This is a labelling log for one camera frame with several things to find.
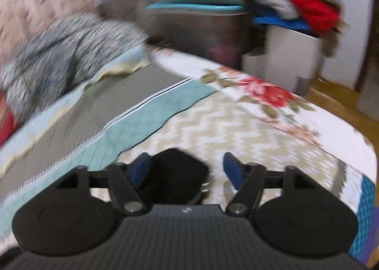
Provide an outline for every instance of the logo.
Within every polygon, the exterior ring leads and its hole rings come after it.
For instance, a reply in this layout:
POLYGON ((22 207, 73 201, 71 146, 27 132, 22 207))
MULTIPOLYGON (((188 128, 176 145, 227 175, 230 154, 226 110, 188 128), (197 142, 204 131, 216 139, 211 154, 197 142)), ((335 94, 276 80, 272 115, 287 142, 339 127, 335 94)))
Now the logo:
POLYGON ((187 207, 186 209, 182 209, 182 210, 181 210, 182 213, 189 213, 189 212, 191 212, 191 211, 192 211, 192 209, 189 208, 189 207, 187 207))

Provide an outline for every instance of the metal screw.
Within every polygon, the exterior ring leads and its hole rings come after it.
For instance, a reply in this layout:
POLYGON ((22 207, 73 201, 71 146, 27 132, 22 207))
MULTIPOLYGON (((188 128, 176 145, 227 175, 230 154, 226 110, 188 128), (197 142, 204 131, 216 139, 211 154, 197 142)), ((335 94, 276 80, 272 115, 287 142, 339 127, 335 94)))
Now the metal screw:
POLYGON ((137 212, 143 208, 140 202, 128 202, 124 205, 124 209, 128 212, 137 212))
POLYGON ((236 203, 229 206, 229 211, 235 214, 243 214, 247 211, 247 207, 244 204, 236 203))

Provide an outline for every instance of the blue towel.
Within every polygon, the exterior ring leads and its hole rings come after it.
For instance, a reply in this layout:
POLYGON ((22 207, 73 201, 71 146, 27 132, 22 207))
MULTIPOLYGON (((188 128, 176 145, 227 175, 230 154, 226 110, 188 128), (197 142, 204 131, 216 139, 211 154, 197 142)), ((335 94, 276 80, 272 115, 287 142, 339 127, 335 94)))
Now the blue towel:
POLYGON ((306 30, 310 31, 309 25, 303 18, 296 20, 283 20, 278 16, 263 16, 255 17, 253 20, 254 24, 266 24, 266 25, 277 25, 290 30, 306 30))
POLYGON ((296 20, 283 20, 281 19, 275 10, 271 7, 253 2, 249 6, 249 10, 253 12, 254 24, 263 24, 263 25, 277 25, 290 30, 299 30, 299 31, 310 31, 310 27, 303 18, 296 20))

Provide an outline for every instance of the floral bedspread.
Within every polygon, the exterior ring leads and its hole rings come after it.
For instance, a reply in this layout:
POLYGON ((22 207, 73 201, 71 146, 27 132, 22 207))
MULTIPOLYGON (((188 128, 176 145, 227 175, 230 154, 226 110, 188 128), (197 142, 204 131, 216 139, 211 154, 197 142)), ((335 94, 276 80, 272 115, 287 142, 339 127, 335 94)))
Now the floral bedspread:
POLYGON ((373 145, 335 115, 276 85, 207 59, 161 50, 154 53, 154 60, 169 71, 220 90, 250 114, 323 149, 376 183, 373 145))

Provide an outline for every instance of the red flower pattern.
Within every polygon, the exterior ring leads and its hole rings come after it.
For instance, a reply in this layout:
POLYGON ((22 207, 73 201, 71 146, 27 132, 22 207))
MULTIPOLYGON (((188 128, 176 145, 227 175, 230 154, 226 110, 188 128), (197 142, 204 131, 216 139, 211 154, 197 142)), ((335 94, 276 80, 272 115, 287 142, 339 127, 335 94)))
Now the red flower pattern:
POLYGON ((289 91, 252 76, 238 81, 237 85, 241 87, 247 95, 274 108, 285 107, 288 101, 295 98, 289 91))

